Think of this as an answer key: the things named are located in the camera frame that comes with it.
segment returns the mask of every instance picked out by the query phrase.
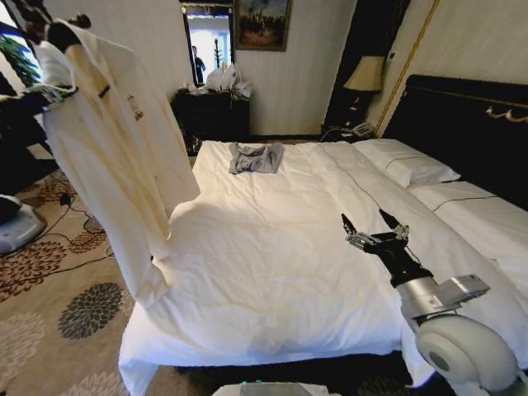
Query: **hanging white shirt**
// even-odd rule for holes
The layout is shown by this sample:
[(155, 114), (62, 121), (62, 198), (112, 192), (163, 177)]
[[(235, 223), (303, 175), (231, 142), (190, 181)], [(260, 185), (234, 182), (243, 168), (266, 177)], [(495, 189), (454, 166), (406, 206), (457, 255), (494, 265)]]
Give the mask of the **hanging white shirt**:
[(81, 44), (63, 54), (43, 41), (35, 52), (44, 83), (78, 92), (45, 113), (49, 145), (104, 227), (130, 293), (146, 308), (168, 288), (150, 259), (167, 255), (167, 217), (200, 190), (167, 99), (138, 56), (61, 23)]

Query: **black headboard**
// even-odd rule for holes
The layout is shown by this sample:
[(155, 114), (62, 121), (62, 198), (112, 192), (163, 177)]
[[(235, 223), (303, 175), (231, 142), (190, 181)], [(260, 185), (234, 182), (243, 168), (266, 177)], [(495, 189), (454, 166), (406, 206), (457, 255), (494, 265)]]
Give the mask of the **black headboard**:
[(383, 137), (528, 210), (527, 116), (527, 85), (412, 75)]

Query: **framed painting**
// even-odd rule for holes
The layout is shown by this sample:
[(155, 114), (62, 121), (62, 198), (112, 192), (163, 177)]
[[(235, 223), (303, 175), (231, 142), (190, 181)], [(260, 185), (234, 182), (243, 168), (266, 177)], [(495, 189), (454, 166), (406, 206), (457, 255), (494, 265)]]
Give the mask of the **framed painting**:
[(236, 0), (237, 50), (286, 51), (292, 0)]

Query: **dresser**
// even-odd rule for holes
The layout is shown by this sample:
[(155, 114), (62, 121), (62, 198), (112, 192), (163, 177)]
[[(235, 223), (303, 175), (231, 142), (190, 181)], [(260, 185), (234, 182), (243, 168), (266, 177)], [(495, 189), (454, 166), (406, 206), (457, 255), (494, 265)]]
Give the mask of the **dresser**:
[(197, 140), (245, 142), (249, 137), (249, 99), (231, 92), (193, 95), (177, 92), (171, 99), (189, 155), (196, 155)]

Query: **carpet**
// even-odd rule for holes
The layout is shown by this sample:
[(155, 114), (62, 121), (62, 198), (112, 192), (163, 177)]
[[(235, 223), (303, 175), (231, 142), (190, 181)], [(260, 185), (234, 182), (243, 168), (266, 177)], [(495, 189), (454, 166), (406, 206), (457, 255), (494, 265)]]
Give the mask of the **carpet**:
[[(117, 358), (134, 301), (104, 230), (61, 171), (17, 196), (48, 226), (0, 257), (0, 393), (126, 395)], [(148, 395), (210, 396), (224, 384), (254, 380), (324, 384), (343, 396), (452, 394), (442, 380), (421, 392), (406, 389), (410, 379), (394, 353), (245, 368), (163, 367)]]

